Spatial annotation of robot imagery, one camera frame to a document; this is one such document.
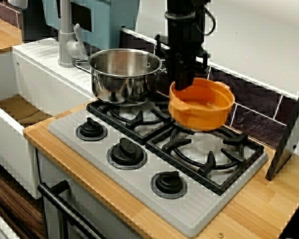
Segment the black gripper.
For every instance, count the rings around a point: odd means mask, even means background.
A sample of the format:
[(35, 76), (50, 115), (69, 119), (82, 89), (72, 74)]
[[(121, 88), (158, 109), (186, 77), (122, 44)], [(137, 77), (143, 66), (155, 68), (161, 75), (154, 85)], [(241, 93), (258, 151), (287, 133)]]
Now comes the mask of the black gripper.
[(166, 14), (168, 37), (155, 36), (155, 55), (164, 57), (167, 67), (175, 62), (175, 89), (193, 84), (195, 71), (207, 71), (210, 54), (202, 48), (205, 32), (204, 14)]

